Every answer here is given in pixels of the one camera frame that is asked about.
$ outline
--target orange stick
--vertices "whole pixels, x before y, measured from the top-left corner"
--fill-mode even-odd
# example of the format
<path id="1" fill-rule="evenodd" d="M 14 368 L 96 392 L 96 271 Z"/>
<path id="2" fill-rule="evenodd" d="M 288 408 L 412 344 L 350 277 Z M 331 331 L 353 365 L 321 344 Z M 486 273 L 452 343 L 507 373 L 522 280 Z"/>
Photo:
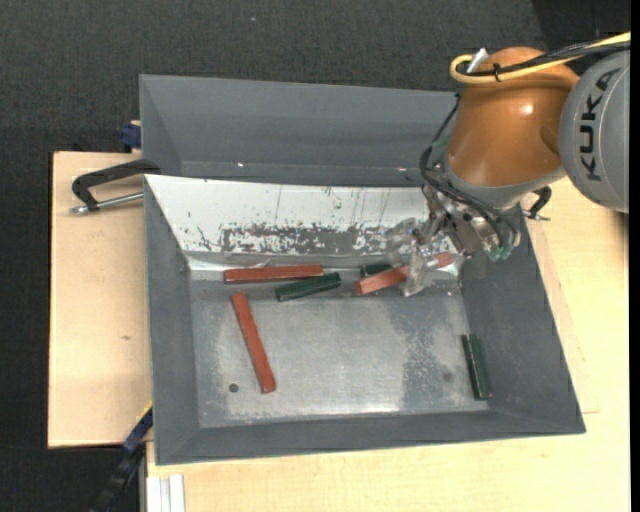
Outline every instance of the orange stick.
<path id="1" fill-rule="evenodd" d="M 366 295 L 402 283 L 407 279 L 408 267 L 392 268 L 353 283 L 356 295 Z"/>
<path id="2" fill-rule="evenodd" d="M 223 279 L 227 284 L 235 284 L 286 281 L 321 275 L 323 275 L 322 265 L 290 265 L 288 267 L 233 268 L 225 270 Z"/>
<path id="3" fill-rule="evenodd" d="M 438 268 L 446 267 L 453 263 L 453 256 L 449 252 L 441 252 L 434 255 L 438 260 Z M 377 292 L 384 288 L 389 288 L 394 284 L 399 284 L 407 280 L 409 267 L 392 268 L 385 270 L 369 277 L 365 277 L 353 283 L 356 295 L 367 295 L 368 293 Z"/>
<path id="4" fill-rule="evenodd" d="M 253 320 L 247 296 L 244 293 L 234 293 L 231 296 L 231 303 L 233 304 L 233 310 L 238 319 L 238 325 L 240 325 L 240 330 L 242 331 L 242 337 L 251 356 L 251 362 L 253 363 L 253 369 L 256 372 L 260 389 L 263 393 L 270 393 L 276 389 L 276 380 L 273 377 L 271 365 L 264 351 L 262 339 L 260 339 L 260 334 L 258 334 L 258 328 Z"/>

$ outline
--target yellow cable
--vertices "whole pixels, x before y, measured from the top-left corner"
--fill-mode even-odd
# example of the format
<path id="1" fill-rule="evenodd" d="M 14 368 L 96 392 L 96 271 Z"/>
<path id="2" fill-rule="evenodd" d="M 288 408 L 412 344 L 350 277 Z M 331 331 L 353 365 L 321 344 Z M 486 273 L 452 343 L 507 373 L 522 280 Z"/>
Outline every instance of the yellow cable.
<path id="1" fill-rule="evenodd" d="M 588 46 L 585 46 L 585 49 L 588 48 L 597 48 L 600 46 L 609 46 L 613 44 L 626 43 L 631 41 L 631 32 L 625 32 L 624 34 L 620 34 L 618 36 L 609 37 L 608 39 L 602 39 L 601 41 L 597 41 Z M 536 71 L 542 71 L 544 69 L 551 68 L 553 66 L 559 66 L 560 64 L 566 64 L 575 59 L 579 59 L 580 56 L 569 57 L 566 59 L 560 59 L 553 62 L 545 62 L 544 64 L 538 64 L 537 66 L 532 66 L 530 68 L 519 69 L 517 71 L 510 71 L 507 73 L 498 73 L 498 77 L 500 81 L 510 80 L 512 78 L 519 78 L 525 75 L 529 75 L 531 73 L 535 73 Z M 458 82 L 462 82 L 463 84 L 488 84 L 496 81 L 496 77 L 493 75 L 488 76 L 468 76 L 463 73 L 459 73 L 457 68 L 463 62 L 470 62 L 473 59 L 473 55 L 460 55 L 451 61 L 451 65 L 449 66 L 449 74 L 451 78 L 457 80 Z"/>

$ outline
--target black carpet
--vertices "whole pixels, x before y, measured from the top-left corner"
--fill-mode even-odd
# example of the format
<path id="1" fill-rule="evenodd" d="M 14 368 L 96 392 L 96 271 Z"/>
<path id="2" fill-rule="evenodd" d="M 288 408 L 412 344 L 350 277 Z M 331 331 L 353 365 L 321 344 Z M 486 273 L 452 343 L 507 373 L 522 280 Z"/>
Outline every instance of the black carpet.
<path id="1" fill-rule="evenodd" d="M 86 510 L 118 460 L 45 449 L 48 155 L 123 151 L 139 73 L 448 90 L 460 53 L 630 23 L 620 0 L 0 2 L 0 510 Z"/>

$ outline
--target wooden table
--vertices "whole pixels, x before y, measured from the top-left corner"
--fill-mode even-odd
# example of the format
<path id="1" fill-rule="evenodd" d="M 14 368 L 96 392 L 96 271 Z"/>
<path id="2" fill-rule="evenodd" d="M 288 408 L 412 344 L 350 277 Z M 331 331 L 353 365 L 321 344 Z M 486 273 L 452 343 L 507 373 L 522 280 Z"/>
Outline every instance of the wooden table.
<path id="1" fill-rule="evenodd" d="M 57 153 L 49 446 L 120 443 L 151 396 L 142 205 L 85 217 L 73 178 L 139 155 Z M 102 187 L 139 190 L 139 178 Z M 618 511 L 630 508 L 628 251 L 622 216 L 562 180 L 530 222 L 587 426 L 538 437 L 158 467 L 187 510 Z"/>

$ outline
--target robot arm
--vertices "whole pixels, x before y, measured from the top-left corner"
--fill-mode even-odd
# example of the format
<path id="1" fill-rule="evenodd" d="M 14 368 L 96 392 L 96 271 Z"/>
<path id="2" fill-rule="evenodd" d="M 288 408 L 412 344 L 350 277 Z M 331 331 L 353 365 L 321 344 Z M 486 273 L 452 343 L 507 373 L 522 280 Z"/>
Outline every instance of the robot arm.
<path id="1" fill-rule="evenodd" d="M 481 51 L 452 62 L 465 88 L 421 158 L 433 218 L 405 233 L 413 267 L 405 294 L 429 282 L 424 263 L 443 237 L 462 257 L 483 250 L 492 261 L 507 258 L 519 242 L 514 207 L 535 192 L 538 201 L 523 212 L 541 218 L 549 185 L 567 174 L 592 201 L 628 213 L 630 40 L 627 33 L 552 53 Z M 610 55 L 581 78 L 566 66 L 595 52 Z M 471 64 L 459 72 L 463 62 Z"/>

